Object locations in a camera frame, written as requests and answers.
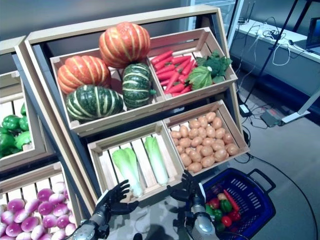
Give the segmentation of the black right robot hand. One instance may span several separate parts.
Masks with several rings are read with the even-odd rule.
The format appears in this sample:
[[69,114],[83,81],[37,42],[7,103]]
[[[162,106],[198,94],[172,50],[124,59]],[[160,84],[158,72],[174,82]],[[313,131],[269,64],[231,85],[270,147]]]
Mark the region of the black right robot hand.
[[191,206],[205,206],[206,196],[203,187],[187,170],[184,170],[181,176],[181,186],[167,185],[167,190],[169,195],[177,201],[191,203]]

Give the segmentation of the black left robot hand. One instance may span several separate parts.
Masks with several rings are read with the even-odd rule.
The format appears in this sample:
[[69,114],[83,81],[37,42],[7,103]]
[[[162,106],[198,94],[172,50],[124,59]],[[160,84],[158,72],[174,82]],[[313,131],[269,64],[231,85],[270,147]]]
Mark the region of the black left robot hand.
[[131,203],[121,202],[130,191],[129,181],[126,179],[117,184],[113,189],[105,191],[96,203],[93,214],[99,214],[108,222],[113,215],[127,215],[133,212],[139,205],[139,201]]

